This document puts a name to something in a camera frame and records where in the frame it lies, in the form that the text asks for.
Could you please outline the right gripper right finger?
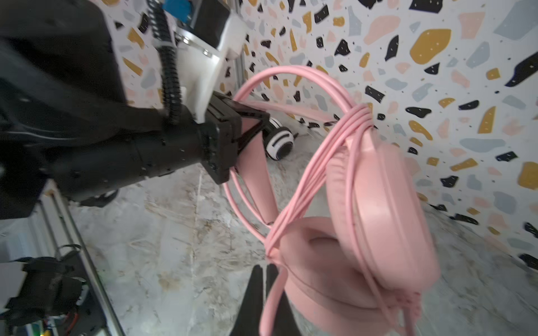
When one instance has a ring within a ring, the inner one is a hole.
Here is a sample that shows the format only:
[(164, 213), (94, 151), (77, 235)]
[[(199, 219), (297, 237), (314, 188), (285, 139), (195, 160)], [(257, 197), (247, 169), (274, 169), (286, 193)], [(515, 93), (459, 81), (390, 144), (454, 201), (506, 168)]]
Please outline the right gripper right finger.
[[(266, 308), (269, 308), (268, 301), (273, 285), (279, 277), (276, 265), (270, 264), (266, 268)], [(301, 331), (295, 321), (291, 305), (286, 293), (280, 295), (277, 305), (274, 305), (274, 321), (270, 335), (301, 336)]]

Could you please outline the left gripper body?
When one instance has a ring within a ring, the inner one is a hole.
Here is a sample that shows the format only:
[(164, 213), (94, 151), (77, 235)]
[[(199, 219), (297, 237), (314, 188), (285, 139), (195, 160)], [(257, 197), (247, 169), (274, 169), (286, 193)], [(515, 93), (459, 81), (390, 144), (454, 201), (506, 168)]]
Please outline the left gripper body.
[(1, 187), (56, 182), (91, 207), (144, 179), (201, 164), (228, 181), (266, 112), (214, 90), (198, 124), (182, 104), (176, 20), (149, 1), (163, 107), (127, 103), (105, 14), (90, 1), (1, 3)]

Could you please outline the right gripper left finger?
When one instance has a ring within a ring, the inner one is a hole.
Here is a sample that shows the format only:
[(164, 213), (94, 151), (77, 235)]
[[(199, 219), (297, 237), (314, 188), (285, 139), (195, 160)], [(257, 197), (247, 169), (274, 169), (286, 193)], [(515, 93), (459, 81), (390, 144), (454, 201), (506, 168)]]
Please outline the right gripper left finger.
[(263, 269), (252, 268), (241, 306), (238, 310), (230, 336), (259, 336), (259, 324), (263, 311)]

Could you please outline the pink headphones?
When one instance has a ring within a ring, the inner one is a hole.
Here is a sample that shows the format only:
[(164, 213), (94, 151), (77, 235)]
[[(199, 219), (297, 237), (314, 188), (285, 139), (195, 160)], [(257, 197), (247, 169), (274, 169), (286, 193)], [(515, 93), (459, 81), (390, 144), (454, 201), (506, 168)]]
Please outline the pink headphones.
[(234, 96), (244, 102), (262, 81), (294, 74), (319, 85), (342, 110), (284, 209), (278, 209), (263, 156), (251, 141), (231, 170), (232, 185), (269, 231), (245, 227), (264, 246), (279, 277), (259, 335), (270, 335), (284, 291), (312, 324), (332, 335), (413, 335), (421, 295), (440, 277), (420, 200), (396, 147), (377, 135), (371, 109), (342, 85), (306, 66), (279, 66), (250, 78)]

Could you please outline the white black headphones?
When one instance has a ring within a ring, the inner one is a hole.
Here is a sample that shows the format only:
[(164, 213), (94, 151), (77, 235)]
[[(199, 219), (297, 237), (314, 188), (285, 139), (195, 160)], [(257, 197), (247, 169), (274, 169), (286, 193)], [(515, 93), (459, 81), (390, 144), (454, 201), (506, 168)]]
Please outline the white black headphones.
[(263, 127), (262, 135), (266, 156), (274, 161), (286, 158), (294, 148), (296, 137), (288, 127), (273, 117), (270, 117), (269, 123)]

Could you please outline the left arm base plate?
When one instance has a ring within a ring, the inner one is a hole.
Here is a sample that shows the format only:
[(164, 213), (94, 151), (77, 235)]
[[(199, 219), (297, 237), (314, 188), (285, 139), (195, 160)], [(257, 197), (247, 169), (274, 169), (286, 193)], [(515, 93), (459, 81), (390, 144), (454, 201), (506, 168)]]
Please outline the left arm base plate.
[(81, 246), (1, 264), (2, 335), (108, 335)]

